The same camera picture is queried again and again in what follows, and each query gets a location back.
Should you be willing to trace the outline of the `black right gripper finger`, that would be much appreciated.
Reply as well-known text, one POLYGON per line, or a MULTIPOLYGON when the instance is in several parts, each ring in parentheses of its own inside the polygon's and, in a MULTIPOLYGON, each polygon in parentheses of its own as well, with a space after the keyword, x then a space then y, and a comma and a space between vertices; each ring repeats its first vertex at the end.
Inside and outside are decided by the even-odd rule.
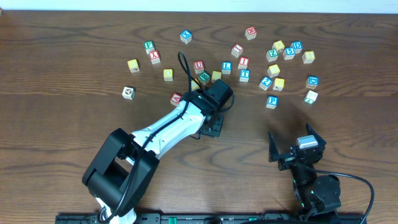
POLYGON ((275 144, 274 138, 271 134, 271 132, 268 132, 269 135, 269 162, 276 162, 279 160, 279 151, 277 149, 277 146, 275 144))
POLYGON ((326 141, 317 132, 315 132, 314 129, 308 123, 306 124, 306 130, 308 135, 314 136, 319 146, 326 145, 326 141))

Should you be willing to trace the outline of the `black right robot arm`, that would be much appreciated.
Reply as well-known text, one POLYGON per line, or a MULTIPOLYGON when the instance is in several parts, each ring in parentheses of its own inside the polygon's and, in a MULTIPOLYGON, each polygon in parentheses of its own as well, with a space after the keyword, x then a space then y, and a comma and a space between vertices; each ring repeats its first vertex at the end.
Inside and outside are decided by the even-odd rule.
POLYGON ((298 216, 308 218, 328 213, 341 206, 340 181, 333 175, 318 176, 313 165, 321 160, 326 141, 306 125, 307 135, 297 138, 290 152, 280 154, 272 135, 269 135, 269 162, 278 163, 278 169, 291 171, 294 193, 302 204, 298 216))

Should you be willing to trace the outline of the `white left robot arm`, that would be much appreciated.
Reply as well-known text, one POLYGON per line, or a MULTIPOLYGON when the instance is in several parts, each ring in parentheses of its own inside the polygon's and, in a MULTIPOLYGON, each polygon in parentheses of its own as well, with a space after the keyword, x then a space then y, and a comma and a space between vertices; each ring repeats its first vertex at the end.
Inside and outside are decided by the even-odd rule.
POLYGON ((231 87, 217 80, 209 88, 186 92, 173 111, 144 129, 113 131, 82 177, 101 205, 97 221, 134 223, 134 207, 145 194, 160 158, 192 134, 218 137, 224 104, 233 100, 231 87))

